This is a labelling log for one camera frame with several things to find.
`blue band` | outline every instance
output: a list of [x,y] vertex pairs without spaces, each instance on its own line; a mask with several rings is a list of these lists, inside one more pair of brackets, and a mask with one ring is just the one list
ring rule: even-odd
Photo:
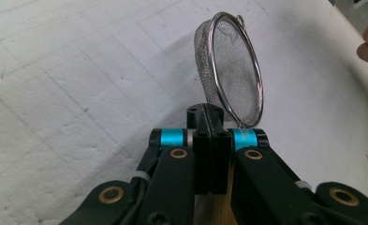
[[258,146],[256,132],[251,128],[234,128],[234,145],[235,151],[248,146]]
[[184,130],[182,128],[162,128],[161,146],[184,146]]

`metal ring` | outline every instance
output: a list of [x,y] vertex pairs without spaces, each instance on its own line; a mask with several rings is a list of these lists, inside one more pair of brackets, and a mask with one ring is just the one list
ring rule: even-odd
[[[250,155],[251,153],[255,153],[257,155],[256,156],[251,156]],[[262,153],[260,153],[259,151],[256,151],[256,150],[247,150],[247,151],[244,152],[244,154],[248,158],[251,158],[251,159],[254,159],[254,160],[262,159]]]
[[[338,194],[345,194],[349,198],[349,200],[342,199],[341,197],[338,196]],[[337,202],[345,204],[347,206],[357,206],[360,203],[359,199],[354,194],[350,193],[347,190],[340,189],[337,187],[332,187],[330,189],[330,195]]]
[[[256,121],[252,121],[252,123],[245,123],[239,116],[232,110],[228,98],[225,95],[225,92],[222,88],[221,82],[218,78],[218,73],[216,71],[216,64],[215,64],[215,57],[213,52],[213,35],[215,32],[216,24],[218,21],[226,19],[226,22],[230,23],[231,25],[235,26],[240,32],[239,34],[241,37],[245,40],[245,45],[247,46],[247,50],[249,51],[249,54],[251,58],[253,59],[253,66],[255,68],[255,72],[257,74],[257,83],[258,83],[258,92],[259,92],[259,103],[258,103],[258,118]],[[237,123],[239,128],[251,128],[255,126],[260,121],[260,117],[263,113],[263,85],[262,85],[262,78],[260,75],[258,60],[256,57],[256,53],[254,51],[253,45],[251,44],[250,38],[248,37],[247,33],[245,32],[245,29],[240,24],[240,22],[233,17],[232,15],[226,13],[226,12],[219,12],[213,16],[213,19],[210,24],[210,31],[207,38],[207,50],[208,50],[208,60],[209,65],[211,66],[212,72],[213,72],[213,79],[215,81],[217,95],[219,100],[221,101],[222,105],[224,106],[225,111],[233,118],[233,120]]]
[[[117,195],[114,196],[113,198],[105,197],[105,194],[111,190],[117,191]],[[106,187],[105,189],[103,189],[101,193],[99,193],[98,199],[100,202],[105,203],[105,204],[117,203],[123,198],[124,194],[125,194],[125,191],[121,187],[111,186],[111,187]]]
[[174,149],[172,151],[169,152],[169,155],[172,157],[172,158],[185,158],[187,156],[187,152],[186,150],[183,150],[183,149]]

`strainer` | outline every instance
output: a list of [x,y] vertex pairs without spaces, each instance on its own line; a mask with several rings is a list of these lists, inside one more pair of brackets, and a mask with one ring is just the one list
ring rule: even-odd
[[217,13],[195,34],[195,56],[207,102],[225,110],[239,128],[255,126],[262,115],[263,88],[258,61],[243,18]]

